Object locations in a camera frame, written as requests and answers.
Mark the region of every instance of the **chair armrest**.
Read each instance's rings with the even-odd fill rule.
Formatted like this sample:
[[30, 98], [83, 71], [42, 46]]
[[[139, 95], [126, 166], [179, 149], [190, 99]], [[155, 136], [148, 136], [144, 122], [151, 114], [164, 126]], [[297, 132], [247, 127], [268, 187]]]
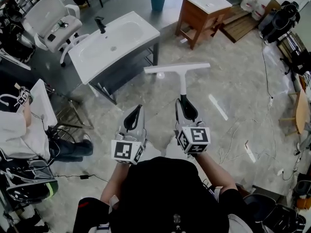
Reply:
[[38, 48], [41, 48], [41, 49], [43, 49], [43, 50], [45, 50], [45, 51], [49, 50], [49, 49], [47, 48], [47, 46], [45, 46], [45, 45], [41, 42], [41, 40], [40, 40], [40, 38], [39, 38], [39, 36], [38, 36], [37, 33], [35, 33], [35, 44], [37, 45]]
[[77, 5], [68, 4], [65, 6], [68, 10], [73, 10], [76, 18], [80, 19], [80, 8]]

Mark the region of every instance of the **white container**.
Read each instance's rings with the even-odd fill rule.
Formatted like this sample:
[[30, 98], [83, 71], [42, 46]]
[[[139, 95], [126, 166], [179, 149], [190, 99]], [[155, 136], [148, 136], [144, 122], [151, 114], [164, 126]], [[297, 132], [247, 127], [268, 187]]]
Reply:
[[241, 8], [247, 12], [252, 12], [256, 5], [257, 0], [243, 0], [241, 2]]
[[259, 21], [263, 17], [266, 11], [265, 9], [266, 9], [266, 6], [264, 6], [263, 4], [261, 5], [258, 4], [256, 9], [252, 13], [252, 18], [255, 19], [256, 21]]

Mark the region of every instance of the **black shirt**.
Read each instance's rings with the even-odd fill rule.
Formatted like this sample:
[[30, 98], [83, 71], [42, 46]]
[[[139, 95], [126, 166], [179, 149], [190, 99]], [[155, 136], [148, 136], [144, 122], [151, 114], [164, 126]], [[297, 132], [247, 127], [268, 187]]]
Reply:
[[[109, 218], [102, 215], [101, 223], [109, 221], [112, 233], [171, 233], [176, 231], [177, 215], [178, 225], [186, 233], [227, 233], [228, 214], [237, 215], [253, 232], [258, 231], [237, 190], [225, 191], [218, 203], [203, 186], [194, 164], [157, 157], [130, 167], [118, 209]], [[82, 232], [76, 224], [73, 233]]]

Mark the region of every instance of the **wooden chair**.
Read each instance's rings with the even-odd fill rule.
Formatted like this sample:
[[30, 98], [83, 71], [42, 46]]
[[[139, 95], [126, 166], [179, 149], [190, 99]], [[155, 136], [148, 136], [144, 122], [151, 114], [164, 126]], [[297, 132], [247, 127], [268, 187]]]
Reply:
[[305, 92], [301, 89], [296, 93], [289, 93], [288, 96], [297, 95], [294, 106], [294, 115], [289, 118], [281, 118], [279, 121], [294, 121], [296, 131], [286, 134], [289, 136], [295, 133], [302, 134], [305, 128], [305, 123], [310, 116], [309, 104]]

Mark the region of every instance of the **forearm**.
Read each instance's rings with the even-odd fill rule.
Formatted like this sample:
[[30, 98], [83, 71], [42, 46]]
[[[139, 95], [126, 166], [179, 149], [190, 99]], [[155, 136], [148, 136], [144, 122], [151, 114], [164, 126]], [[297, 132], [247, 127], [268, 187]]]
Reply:
[[198, 155], [196, 161], [199, 163], [213, 186], [223, 186], [221, 193], [228, 189], [237, 189], [232, 176], [220, 165], [214, 162], [206, 152]]
[[129, 168], [129, 164], [117, 163], [108, 184], [102, 192], [102, 202], [109, 205], [109, 201], [114, 195], [116, 195], [120, 199], [121, 185], [127, 177]]
[[26, 120], [26, 127], [29, 127], [31, 125], [31, 110], [30, 110], [30, 104], [29, 99], [24, 104], [24, 118]]

